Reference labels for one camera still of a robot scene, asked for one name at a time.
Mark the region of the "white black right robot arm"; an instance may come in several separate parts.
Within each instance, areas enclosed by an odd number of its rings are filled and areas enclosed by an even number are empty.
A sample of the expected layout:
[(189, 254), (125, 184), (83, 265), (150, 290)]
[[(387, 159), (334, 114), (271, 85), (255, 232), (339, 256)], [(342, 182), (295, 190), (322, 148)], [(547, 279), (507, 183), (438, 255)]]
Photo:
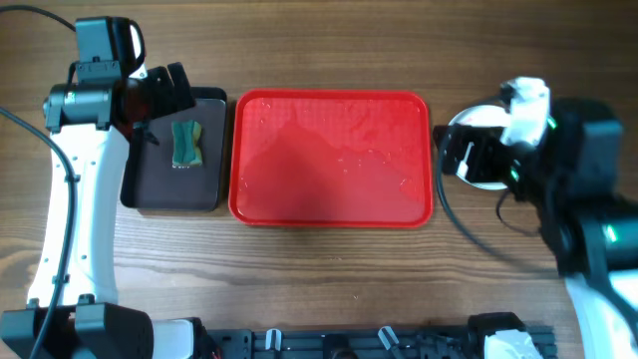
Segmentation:
[(518, 77), (433, 131), (436, 179), (495, 185), (532, 204), (589, 358), (637, 354), (637, 204), (618, 194), (624, 129), (587, 98), (553, 98)]

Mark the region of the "black tray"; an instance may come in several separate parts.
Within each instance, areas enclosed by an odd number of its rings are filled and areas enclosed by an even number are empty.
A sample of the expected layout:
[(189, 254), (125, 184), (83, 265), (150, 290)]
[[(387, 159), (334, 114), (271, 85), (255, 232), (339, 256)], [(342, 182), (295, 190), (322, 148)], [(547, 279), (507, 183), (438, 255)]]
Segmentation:
[[(193, 87), (195, 106), (153, 119), (149, 131), (155, 145), (143, 132), (132, 137), (121, 190), (121, 202), (139, 210), (212, 211), (217, 208), (225, 183), (227, 96), (220, 88)], [(202, 165), (176, 168), (172, 165), (171, 125), (194, 120), (201, 125), (198, 146)]]

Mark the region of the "red tray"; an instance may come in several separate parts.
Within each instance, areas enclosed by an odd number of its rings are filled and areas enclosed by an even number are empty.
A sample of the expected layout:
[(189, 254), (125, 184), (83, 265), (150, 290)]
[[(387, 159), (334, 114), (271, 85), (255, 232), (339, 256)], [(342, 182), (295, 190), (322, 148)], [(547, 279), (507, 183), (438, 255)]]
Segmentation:
[(435, 207), (426, 102), (407, 91), (245, 93), (228, 207), (247, 225), (424, 225)]

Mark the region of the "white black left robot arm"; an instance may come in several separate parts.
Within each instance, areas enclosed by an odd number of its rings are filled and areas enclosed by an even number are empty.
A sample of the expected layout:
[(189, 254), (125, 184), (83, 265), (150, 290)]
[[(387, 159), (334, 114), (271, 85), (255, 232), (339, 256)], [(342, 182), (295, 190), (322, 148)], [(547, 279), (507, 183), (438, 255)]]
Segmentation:
[(153, 321), (119, 303), (114, 237), (133, 123), (145, 120), (147, 70), (75, 63), (43, 104), (52, 183), (43, 251), (1, 339), (21, 358), (202, 358), (213, 341), (195, 318)]

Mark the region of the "white plate back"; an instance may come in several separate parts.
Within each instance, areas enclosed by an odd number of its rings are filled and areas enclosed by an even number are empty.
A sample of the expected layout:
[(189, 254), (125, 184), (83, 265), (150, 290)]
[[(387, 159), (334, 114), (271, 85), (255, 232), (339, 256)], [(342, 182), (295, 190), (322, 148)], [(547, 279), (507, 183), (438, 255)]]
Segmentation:
[[(472, 127), (504, 127), (507, 128), (510, 125), (510, 115), (504, 108), (496, 105), (478, 105), (467, 108), (457, 115), (455, 115), (450, 121), (451, 125), (463, 125)], [(468, 172), (468, 165), (465, 159), (461, 160), (460, 166), (457, 169), (456, 176), (463, 182), (483, 190), (505, 190), (506, 185), (502, 182), (471, 182), (466, 179)]]

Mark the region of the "green yellow sponge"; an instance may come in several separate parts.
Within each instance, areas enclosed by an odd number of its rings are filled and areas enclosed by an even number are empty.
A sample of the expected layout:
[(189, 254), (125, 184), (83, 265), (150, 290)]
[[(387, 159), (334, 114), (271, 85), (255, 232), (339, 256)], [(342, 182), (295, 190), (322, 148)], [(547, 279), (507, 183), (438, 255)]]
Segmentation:
[(198, 145), (201, 131), (200, 123), (195, 120), (171, 123), (173, 138), (172, 165), (175, 168), (190, 168), (202, 165), (202, 152)]

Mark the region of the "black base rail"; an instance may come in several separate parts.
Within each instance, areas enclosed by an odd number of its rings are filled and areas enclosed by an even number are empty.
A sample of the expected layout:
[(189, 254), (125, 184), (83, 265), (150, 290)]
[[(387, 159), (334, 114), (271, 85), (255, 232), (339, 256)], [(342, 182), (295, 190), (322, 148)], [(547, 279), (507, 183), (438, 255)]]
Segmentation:
[(542, 358), (556, 359), (553, 328), (526, 325), (512, 312), (473, 315), (462, 325), (373, 329), (210, 330), (225, 359)]

